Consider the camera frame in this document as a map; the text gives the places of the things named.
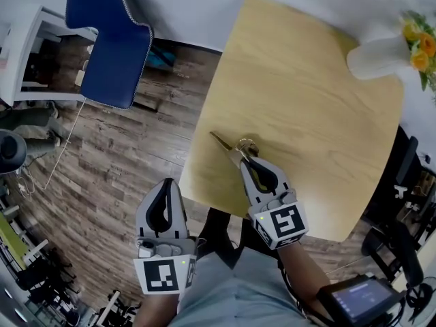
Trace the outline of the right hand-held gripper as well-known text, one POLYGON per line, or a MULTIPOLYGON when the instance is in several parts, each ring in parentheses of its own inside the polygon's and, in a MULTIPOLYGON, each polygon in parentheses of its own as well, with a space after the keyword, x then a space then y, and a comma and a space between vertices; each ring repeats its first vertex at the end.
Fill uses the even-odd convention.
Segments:
POLYGON ((284 171, 265 159, 251 157, 250 165, 245 159, 240 161, 240 172, 251 205, 248 216, 267 247, 275 250, 298 242, 309 226, 284 171), (259 192, 276 197, 260 203, 259 192))

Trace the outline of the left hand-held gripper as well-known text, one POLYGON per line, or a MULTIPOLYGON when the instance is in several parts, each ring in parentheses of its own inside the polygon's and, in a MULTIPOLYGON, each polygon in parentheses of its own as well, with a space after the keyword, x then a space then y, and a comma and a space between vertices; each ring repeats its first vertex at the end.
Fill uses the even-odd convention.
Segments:
POLYGON ((137 240, 134 266, 143 294, 182 294, 191 287, 197 243, 188 238, 185 206, 174 179, 165 178, 144 197, 136 211, 136 228, 138 237, 164 232, 171 237, 137 240))

